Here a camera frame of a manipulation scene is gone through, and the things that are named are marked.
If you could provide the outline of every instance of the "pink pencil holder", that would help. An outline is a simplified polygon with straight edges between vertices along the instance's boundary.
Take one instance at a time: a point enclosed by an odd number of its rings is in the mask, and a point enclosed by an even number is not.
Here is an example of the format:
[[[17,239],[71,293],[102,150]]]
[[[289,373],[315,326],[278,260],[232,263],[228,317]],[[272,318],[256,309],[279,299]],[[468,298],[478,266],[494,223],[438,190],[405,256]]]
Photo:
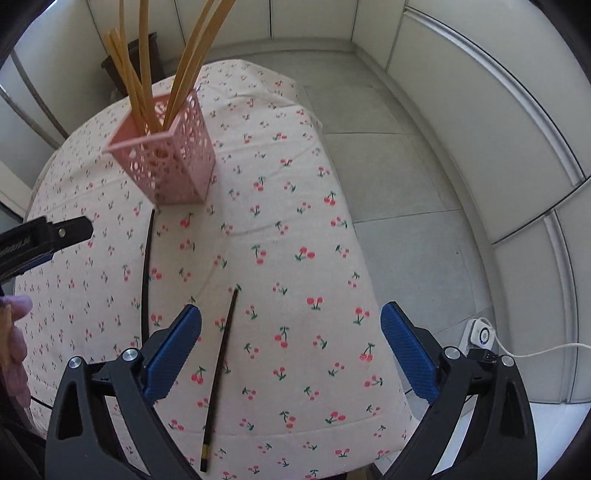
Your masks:
[[[161,122],[169,96],[154,98]],[[195,90],[168,131],[140,136],[130,111],[103,152],[115,157],[155,205],[204,202],[216,161]]]

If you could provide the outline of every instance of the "white tablecloth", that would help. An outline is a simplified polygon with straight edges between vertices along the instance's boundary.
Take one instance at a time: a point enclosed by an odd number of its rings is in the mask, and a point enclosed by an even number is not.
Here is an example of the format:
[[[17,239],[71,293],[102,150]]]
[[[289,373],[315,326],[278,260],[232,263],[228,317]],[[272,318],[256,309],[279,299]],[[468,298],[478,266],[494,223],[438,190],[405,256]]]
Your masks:
[[[155,85],[170,89],[172,79]],[[157,209],[152,331],[186,303],[201,337],[156,405],[197,468],[232,289],[240,289],[207,478],[324,478],[401,449],[417,422],[379,327],[379,307],[319,125],[294,82],[245,61],[203,68],[200,100],[216,167],[204,205]],[[152,205],[100,151],[122,100],[52,159],[29,218],[80,214],[91,241],[21,277],[33,394],[51,404],[67,360],[110,360],[140,344],[142,268]],[[113,422],[140,465],[117,406]],[[34,408],[39,422],[47,412]]]

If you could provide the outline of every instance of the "power strip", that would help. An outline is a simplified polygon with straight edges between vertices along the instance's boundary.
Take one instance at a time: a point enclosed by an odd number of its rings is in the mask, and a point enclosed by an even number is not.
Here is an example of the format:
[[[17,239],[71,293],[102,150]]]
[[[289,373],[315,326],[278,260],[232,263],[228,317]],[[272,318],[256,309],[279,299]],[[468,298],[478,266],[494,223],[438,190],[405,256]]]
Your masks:
[[[495,329],[480,319],[471,319],[466,323],[466,329],[460,340],[459,350],[467,355],[468,350],[474,347],[492,349],[495,343]]]

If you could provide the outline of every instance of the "floor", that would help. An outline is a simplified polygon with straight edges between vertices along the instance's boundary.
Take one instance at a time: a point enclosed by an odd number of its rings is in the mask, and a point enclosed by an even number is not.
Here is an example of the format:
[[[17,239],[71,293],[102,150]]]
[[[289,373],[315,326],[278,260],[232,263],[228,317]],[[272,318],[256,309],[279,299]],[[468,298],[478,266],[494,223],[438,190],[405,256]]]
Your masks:
[[[243,58],[295,79],[301,103],[323,123],[378,303],[396,300],[442,345],[457,346],[470,318],[494,321],[482,260],[455,191],[377,76],[352,53]],[[407,398],[421,418],[427,402],[412,391]]]

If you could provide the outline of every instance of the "hand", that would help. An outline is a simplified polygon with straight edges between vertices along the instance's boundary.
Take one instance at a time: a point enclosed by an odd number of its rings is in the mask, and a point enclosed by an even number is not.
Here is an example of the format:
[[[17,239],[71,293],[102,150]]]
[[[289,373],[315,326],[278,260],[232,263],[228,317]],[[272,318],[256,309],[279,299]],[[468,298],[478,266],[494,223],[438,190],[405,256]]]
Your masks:
[[[33,309],[33,303],[29,297],[0,297],[0,304],[12,306],[12,321],[20,320]],[[12,325],[10,339],[8,341],[12,363],[2,370],[4,383],[8,395],[15,397],[23,408],[31,405],[31,391],[27,385],[28,376],[22,362],[27,357],[27,344],[25,337],[18,327]]]

